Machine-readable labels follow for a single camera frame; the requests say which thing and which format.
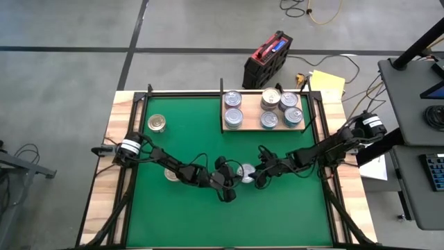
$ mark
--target tin can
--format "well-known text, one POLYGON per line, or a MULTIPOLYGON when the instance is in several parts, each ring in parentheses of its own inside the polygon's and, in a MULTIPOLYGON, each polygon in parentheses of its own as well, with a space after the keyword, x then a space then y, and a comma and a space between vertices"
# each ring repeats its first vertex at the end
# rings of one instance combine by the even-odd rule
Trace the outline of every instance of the tin can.
POLYGON ((229 108, 225 112, 225 125, 229 129, 238 129, 242 125, 244 114, 237 108, 229 108))
POLYGON ((304 119, 302 110, 297 107, 287 108, 284 112, 284 124, 289 128, 296 127, 304 119))
POLYGON ((174 174, 172 171, 165 169, 164 171, 165 177, 169 180, 169 181, 179 181, 178 177, 176 176, 176 174, 174 174))
POLYGON ((291 92, 284 92, 280 96, 278 108, 282 112, 285 112, 287 108, 294 107, 296 106, 297 103, 298 103, 298 96, 296 94, 291 92))
POLYGON ((262 92, 261 108, 274 110, 279 104, 280 93, 274 87, 268 87, 262 92))
POLYGON ((273 129, 278 125, 278 115, 272 111, 264 112, 261 116, 261 125, 265 129, 273 129))
POLYGON ((242 183, 250 183, 254 181, 255 179, 249 177, 249 174, 252 174, 256 172, 256 168, 251 165, 250 163, 242 164, 242 167, 239 166, 239 168, 236 171, 236 174, 239 176, 242 176, 242 183))
POLYGON ((151 115, 148 119, 148 127, 154 133, 161 133, 165 131, 165 126, 167 121, 163 115, 151 115))
POLYGON ((237 91, 229 91, 223 95, 225 108, 238 108, 242 103, 242 95, 237 91))

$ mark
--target gray floor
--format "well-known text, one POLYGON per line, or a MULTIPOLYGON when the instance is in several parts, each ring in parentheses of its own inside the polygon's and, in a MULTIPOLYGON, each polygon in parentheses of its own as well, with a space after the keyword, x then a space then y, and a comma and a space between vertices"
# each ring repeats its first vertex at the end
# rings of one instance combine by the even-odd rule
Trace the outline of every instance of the gray floor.
MULTIPOLYGON (((127 47, 141 0, 0 0, 0 46, 127 47)), ((338 1, 313 1, 318 19, 331 16, 338 1)), ((405 50, 444 14, 438 0, 344 0, 337 20, 317 26, 307 17, 288 18, 271 0, 150 0, 137 46, 177 48, 258 47, 276 30, 294 38, 292 49, 405 50)), ((58 170, 48 181, 35 179, 19 220, 12 249, 72 247, 76 240, 96 157, 124 53, 0 52, 0 138, 7 149, 36 143, 42 165, 58 170)), ((243 54, 137 53, 126 90, 240 88, 243 54)), ((317 62, 322 56, 304 56, 317 62)), ((365 90, 387 56, 354 56, 361 72, 346 85, 344 98, 365 90)), ((313 69, 350 79, 354 66, 343 58, 312 67, 289 58, 269 85, 294 87, 294 75, 313 69)), ((350 114, 359 98, 349 100, 350 114)), ((366 108, 362 103, 358 111, 366 108)), ((377 110, 389 130, 397 124, 390 103, 377 110)), ((399 202, 369 194, 379 241, 437 249, 444 233, 399 224, 399 202)))

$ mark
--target desk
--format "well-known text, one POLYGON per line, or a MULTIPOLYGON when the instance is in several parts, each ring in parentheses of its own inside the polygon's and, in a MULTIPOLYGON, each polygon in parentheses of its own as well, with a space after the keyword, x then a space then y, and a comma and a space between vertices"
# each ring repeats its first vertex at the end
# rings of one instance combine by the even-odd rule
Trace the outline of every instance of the desk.
POLYGON ((418 156, 443 152, 444 147, 394 146, 390 150, 400 177, 402 208, 407 219, 414 219, 422 230, 444 229, 444 218, 436 216, 444 207, 444 192, 433 192, 418 156))
MULTIPOLYGON (((120 142, 126 134, 133 96, 134 92, 117 92, 114 98, 113 109, 105 135, 117 142, 120 142)), ((327 125, 329 132, 333 134, 345 122, 345 115, 340 99, 328 97, 325 99, 328 100, 323 104, 327 125)), ((315 107, 315 110, 316 114, 319 114, 320 111, 318 107, 315 107)), ((139 118, 139 116, 136 116, 136 124, 138 124, 139 118)), ((324 136, 320 122, 317 122, 316 130, 318 131, 320 140, 322 140, 324 136)), ((356 163, 355 158, 352 156, 348 156, 346 160, 349 163, 356 163)), ((112 157, 100 159, 97 171, 110 165, 111 161, 112 157)), ((89 242, 110 215, 114 203, 119 171, 120 169, 118 167, 113 167, 107 172, 103 172, 94 181, 92 193, 85 211, 85 221, 78 237, 79 244, 89 242)), ((338 173, 346 210, 367 237, 376 241, 359 170, 355 167, 342 165, 339 167, 338 173)), ((116 235, 121 234, 123 216, 124 212, 119 217, 116 235)), ((341 221, 336 213, 334 214, 334 219, 336 227, 338 228, 339 241, 343 242, 343 233, 340 227, 341 221)), ((119 238, 120 237, 116 237, 116 240, 113 242, 119 242, 119 238)))

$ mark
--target wooden tray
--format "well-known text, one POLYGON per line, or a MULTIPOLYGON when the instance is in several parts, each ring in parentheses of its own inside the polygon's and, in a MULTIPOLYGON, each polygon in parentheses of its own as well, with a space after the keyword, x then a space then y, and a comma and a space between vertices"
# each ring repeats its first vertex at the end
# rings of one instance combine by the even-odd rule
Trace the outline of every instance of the wooden tray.
MULTIPOLYGON (((296 107, 302 110, 302 104, 300 100, 300 95, 298 96, 298 104, 296 104, 296 107)), ((227 128, 225 125, 225 106, 223 105, 222 101, 222 129, 224 131, 302 131, 305 128, 305 122, 304 119, 295 127, 295 128, 288 128, 284 125, 284 113, 276 107, 275 110, 273 110, 274 113, 276 113, 277 118, 279 119, 279 122, 277 123, 277 126, 274 129, 265 129, 261 126, 261 115, 265 111, 261 108, 261 100, 262 100, 262 93, 257 94, 242 94, 242 104, 239 108, 242 113, 244 114, 244 120, 242 121, 242 125, 240 128, 236 130, 232 130, 227 128)))

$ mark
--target black bracket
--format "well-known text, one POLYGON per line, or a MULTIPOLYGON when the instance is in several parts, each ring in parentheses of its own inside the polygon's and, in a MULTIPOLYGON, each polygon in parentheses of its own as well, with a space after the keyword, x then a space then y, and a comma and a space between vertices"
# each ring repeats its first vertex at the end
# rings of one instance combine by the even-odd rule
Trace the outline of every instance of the black bracket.
POLYGON ((146 93, 145 92, 136 92, 134 93, 133 102, 138 102, 145 98, 146 93))
POLYGON ((91 152, 98 157, 113 156, 116 154, 116 145, 102 144, 100 147, 91 148, 91 152))
POLYGON ((284 92, 284 90, 282 89, 282 86, 280 85, 280 83, 276 83, 275 89, 276 89, 276 90, 279 90, 279 92, 280 92, 281 94, 284 92))
POLYGON ((153 86, 151 84, 148 84, 148 98, 153 96, 153 86))

